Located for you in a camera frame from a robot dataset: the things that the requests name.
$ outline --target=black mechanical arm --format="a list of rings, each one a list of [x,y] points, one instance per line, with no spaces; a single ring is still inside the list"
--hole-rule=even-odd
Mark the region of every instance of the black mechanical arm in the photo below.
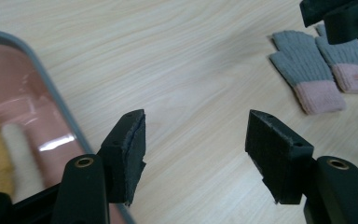
[[[324,21],[330,44],[358,39],[358,0],[303,0],[305,26]]]
[[[358,223],[358,168],[341,158],[312,158],[313,146],[270,114],[251,110],[245,151],[276,203],[300,204],[309,224]]]

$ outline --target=wooden table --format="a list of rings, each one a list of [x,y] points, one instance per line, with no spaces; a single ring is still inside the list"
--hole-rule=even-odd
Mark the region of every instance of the wooden table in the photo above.
[[[145,109],[138,223],[305,223],[302,205],[274,204],[244,152],[257,109],[312,143],[314,158],[358,166],[358,95],[306,116],[269,61],[272,33],[316,35],[299,2],[0,1],[0,31],[34,49],[95,151],[121,115]]]

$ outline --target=knitted glove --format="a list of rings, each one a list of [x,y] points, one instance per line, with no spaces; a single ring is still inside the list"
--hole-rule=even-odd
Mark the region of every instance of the knitted glove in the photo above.
[[[316,27],[316,44],[344,92],[358,93],[358,41],[329,45],[324,25]]]
[[[273,35],[278,52],[271,61],[294,89],[307,114],[343,110],[346,104],[311,35],[283,31]]]

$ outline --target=white object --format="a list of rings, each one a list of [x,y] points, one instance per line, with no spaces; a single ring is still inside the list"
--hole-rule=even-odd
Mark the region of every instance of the white object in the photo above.
[[[45,187],[21,126],[14,123],[3,126],[2,136],[14,166],[15,194],[12,200],[16,203],[42,191]]]

